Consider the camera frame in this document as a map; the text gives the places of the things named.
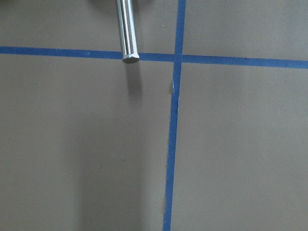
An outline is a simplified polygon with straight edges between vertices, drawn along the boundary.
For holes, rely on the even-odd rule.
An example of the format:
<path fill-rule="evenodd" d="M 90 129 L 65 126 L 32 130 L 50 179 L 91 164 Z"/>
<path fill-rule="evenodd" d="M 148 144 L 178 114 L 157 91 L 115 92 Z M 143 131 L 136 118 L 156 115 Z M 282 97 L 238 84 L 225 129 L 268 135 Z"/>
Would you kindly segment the steel ice scoop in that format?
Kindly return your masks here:
<path fill-rule="evenodd" d="M 122 61 L 133 64 L 140 60 L 131 0 L 116 0 Z"/>

